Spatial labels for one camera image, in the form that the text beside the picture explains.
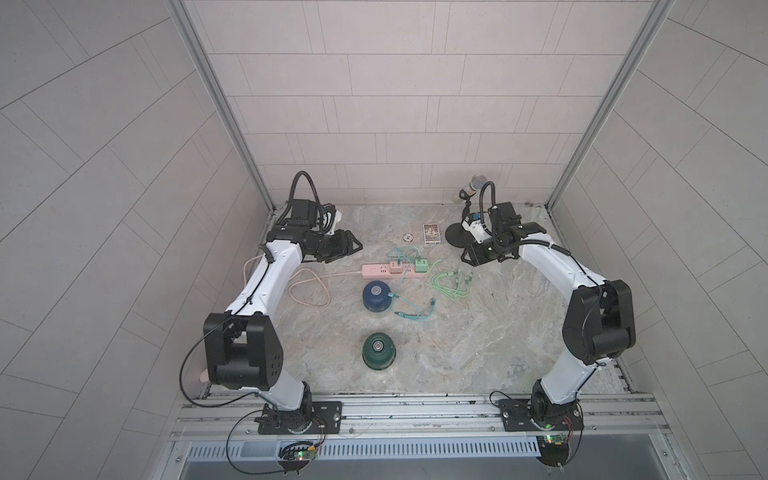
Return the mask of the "blue cordless meat grinder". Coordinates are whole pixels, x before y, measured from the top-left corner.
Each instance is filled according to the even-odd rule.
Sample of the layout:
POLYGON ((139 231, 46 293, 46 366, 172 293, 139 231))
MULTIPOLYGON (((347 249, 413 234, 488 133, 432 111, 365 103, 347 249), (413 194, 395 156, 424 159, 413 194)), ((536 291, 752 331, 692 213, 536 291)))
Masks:
POLYGON ((362 301, 363 306, 370 312, 386 311, 392 303, 391 289, 381 280, 371 281, 363 289, 362 301))

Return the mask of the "green power adapter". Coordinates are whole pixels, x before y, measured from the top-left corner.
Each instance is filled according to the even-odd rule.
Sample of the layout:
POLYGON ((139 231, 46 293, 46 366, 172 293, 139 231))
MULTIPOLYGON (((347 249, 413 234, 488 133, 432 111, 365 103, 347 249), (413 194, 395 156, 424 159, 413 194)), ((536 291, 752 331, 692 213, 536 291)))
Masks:
POLYGON ((427 259, 417 259, 414 263, 414 271, 418 274, 426 274, 429 271, 430 265, 427 259))

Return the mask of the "green cordless meat grinder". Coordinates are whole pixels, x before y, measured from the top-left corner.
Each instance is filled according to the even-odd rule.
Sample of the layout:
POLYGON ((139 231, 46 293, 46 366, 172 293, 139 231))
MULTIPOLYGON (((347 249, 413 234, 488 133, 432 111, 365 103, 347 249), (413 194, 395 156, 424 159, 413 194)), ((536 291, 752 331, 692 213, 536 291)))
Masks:
POLYGON ((396 346, 392 338, 382 332, 368 336, 363 344, 362 358, 365 365, 376 371, 389 368, 396 358, 396 346))

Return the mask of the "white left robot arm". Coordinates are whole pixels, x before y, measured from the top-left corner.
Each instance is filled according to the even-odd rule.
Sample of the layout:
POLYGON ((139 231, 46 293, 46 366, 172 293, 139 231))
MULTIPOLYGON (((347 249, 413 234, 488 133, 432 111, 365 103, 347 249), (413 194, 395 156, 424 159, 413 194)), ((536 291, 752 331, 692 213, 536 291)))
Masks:
POLYGON ((305 259, 329 263, 362 249, 350 231, 337 228, 340 219, 332 204, 288 202, 259 246, 261 258, 242 292, 203 324, 211 384, 256 393, 278 410, 302 408, 307 386, 282 371, 284 351, 270 316, 305 259))

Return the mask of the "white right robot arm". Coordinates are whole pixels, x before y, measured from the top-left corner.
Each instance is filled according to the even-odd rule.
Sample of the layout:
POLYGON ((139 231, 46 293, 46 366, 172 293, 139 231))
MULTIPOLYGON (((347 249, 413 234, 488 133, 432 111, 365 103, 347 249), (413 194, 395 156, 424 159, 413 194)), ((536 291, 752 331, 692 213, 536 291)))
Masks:
POLYGON ((572 404, 598 367, 636 343, 630 286, 608 280, 577 261, 536 222, 522 222, 509 202, 464 212, 462 261, 522 259, 535 267, 568 302, 562 325, 564 350, 532 390, 539 409, 572 404))

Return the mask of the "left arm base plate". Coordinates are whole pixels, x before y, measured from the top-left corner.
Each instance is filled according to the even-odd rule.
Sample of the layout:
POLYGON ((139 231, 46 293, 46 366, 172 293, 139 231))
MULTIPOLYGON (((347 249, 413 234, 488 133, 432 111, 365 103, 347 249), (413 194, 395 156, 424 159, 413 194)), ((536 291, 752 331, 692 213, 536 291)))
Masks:
POLYGON ((319 435, 338 434, 343 413, 339 401, 313 401, 298 410, 283 411, 270 404, 264 406, 259 417, 260 435, 319 435))

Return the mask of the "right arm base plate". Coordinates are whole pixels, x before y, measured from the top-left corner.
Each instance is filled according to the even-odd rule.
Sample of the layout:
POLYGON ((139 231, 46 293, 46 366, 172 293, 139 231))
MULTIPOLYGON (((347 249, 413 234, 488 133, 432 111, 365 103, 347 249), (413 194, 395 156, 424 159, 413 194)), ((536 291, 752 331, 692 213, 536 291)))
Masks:
POLYGON ((506 432, 580 431, 583 413, 578 401, 558 405, 546 397, 530 400, 504 398, 495 402, 506 432))

